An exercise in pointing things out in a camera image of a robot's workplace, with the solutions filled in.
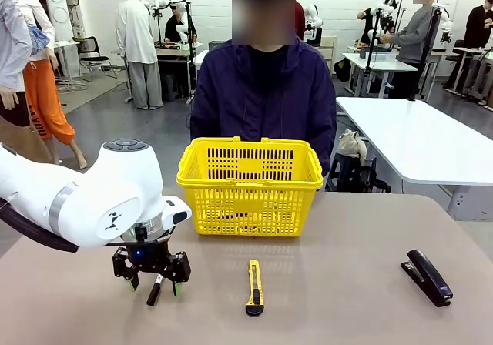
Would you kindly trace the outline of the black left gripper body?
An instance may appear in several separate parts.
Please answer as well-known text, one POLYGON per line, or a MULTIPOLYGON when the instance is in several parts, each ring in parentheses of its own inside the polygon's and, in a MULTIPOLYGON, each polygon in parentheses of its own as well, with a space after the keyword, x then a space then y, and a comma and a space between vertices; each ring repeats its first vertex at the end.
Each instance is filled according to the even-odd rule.
POLYGON ((145 242, 117 243, 118 248, 126 248, 129 261, 139 272, 161 273, 165 267, 165 259, 171 255, 168 249, 168 239, 155 239, 145 242))

